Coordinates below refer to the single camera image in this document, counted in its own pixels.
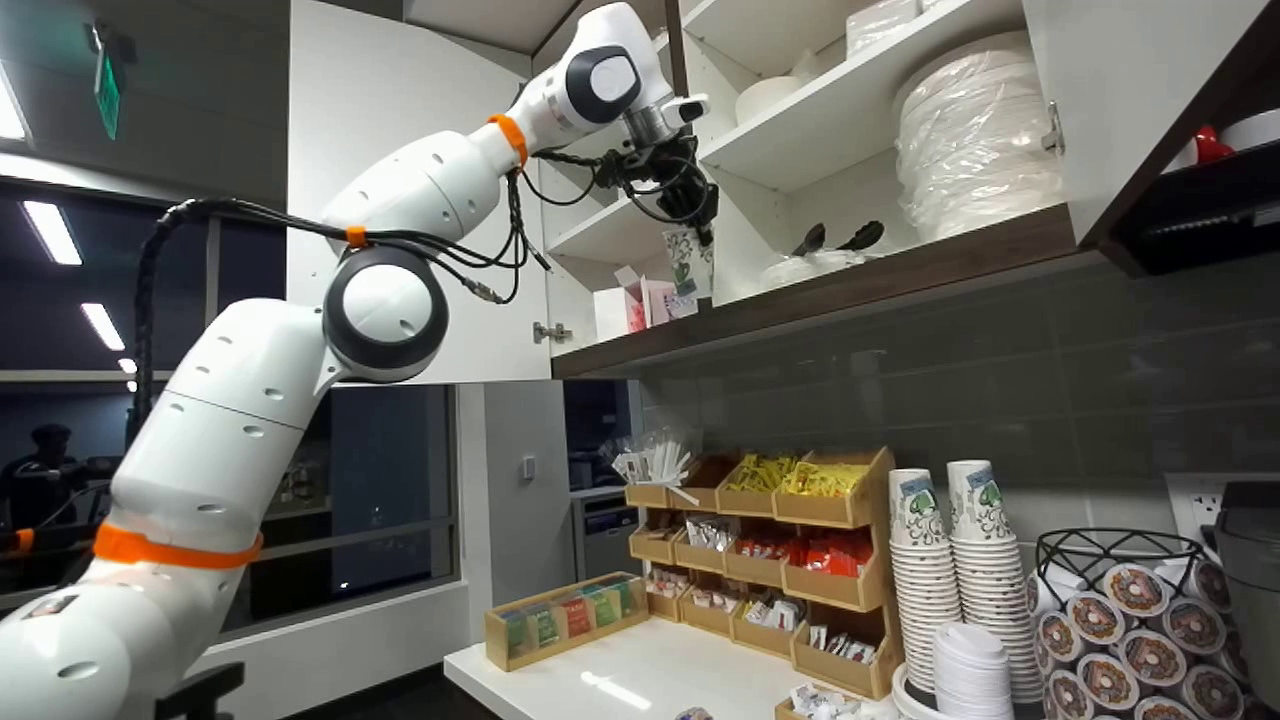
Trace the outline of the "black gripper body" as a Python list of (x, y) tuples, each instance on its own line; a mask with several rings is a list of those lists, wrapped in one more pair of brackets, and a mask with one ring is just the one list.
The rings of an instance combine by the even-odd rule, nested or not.
[(643, 215), (692, 230), (706, 230), (720, 208), (720, 186), (704, 175), (688, 128), (646, 146), (624, 139), (600, 158), (596, 179), (620, 186)]

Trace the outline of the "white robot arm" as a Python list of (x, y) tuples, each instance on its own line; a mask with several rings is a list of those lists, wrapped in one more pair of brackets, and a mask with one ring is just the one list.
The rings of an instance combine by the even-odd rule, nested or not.
[(218, 636), (266, 503), (330, 385), (418, 374), (447, 336), (447, 291), (531, 259), (524, 237), (478, 252), (489, 215), (515, 215), (515, 175), (612, 123), (615, 179), (659, 215), (706, 229), (717, 186), (641, 10), (608, 0), (567, 50), (471, 131), (432, 131), (351, 175), (302, 229), (330, 257), (314, 303), (235, 300), (163, 385), (140, 385), (140, 427), (112, 472), (87, 567), (0, 618), (5, 720), (154, 720)]

